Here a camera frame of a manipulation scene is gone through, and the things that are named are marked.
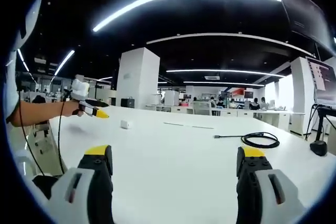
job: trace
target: sleeve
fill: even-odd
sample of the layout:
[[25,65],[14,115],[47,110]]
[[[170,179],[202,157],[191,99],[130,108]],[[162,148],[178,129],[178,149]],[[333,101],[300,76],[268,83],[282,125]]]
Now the sleeve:
[[6,120],[13,114],[19,100],[15,82],[16,51],[11,52],[6,64],[6,80],[4,90],[4,114]]

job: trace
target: person's arm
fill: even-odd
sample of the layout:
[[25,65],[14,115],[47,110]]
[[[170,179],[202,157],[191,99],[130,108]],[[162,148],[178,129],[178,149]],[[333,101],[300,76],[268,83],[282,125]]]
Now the person's arm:
[[[60,116],[63,102],[55,103],[29,103],[29,102],[20,102],[21,109],[17,105],[13,114],[10,115],[8,120],[12,123],[13,126],[21,126],[20,119],[20,110],[22,113],[22,125],[29,126],[43,121],[47,121],[51,118]],[[68,101],[65,102],[63,107],[62,115],[71,116],[73,111],[78,109],[78,102]]]

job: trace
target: black ceiling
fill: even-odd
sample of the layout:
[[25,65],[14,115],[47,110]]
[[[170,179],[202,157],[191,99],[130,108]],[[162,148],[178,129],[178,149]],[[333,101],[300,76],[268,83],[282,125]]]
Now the black ceiling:
[[[202,36],[179,38],[147,45],[151,40],[194,33],[243,33],[288,41],[315,53],[314,43],[291,32],[281,2],[272,0],[156,0],[118,17],[97,33],[94,26],[135,0],[43,0],[33,34],[22,52],[31,72],[49,71],[66,54],[75,54],[59,76],[75,74],[103,78],[119,67],[125,51],[146,46],[161,58],[160,75],[181,84],[204,81],[207,73],[166,73],[169,69],[236,69],[271,72],[302,55],[286,46],[250,38]],[[336,27],[336,13],[327,0],[313,0],[324,8]],[[42,66],[34,58],[43,58]],[[323,59],[330,57],[323,52]],[[253,83],[260,76],[220,74],[221,81]]]

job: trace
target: monitor screen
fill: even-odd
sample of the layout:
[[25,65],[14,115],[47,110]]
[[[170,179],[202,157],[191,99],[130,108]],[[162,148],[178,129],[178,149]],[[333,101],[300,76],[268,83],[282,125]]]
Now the monitor screen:
[[183,94],[183,99],[191,99],[191,94]]
[[322,61],[307,57],[315,86],[315,102],[336,105],[336,75],[334,68]]
[[251,92],[251,91],[245,91],[244,98],[253,99],[253,92]]

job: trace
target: hand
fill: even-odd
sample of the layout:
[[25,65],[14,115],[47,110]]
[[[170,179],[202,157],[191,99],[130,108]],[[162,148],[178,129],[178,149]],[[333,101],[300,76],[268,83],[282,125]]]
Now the hand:
[[[77,109],[79,109],[79,103],[77,101],[74,100],[67,101],[64,103],[62,115],[71,116],[72,113]],[[83,111],[79,111],[77,115],[82,116]]]

